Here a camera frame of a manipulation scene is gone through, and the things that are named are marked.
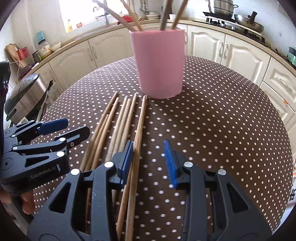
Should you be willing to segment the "left hand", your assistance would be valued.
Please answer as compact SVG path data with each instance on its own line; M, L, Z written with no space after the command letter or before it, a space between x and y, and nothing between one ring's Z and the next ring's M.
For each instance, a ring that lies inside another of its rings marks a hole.
M35 210L34 192L30 190L21 195L23 199L22 210L26 214L32 214ZM1 191L1 202L5 204L12 204L12 197L5 191Z

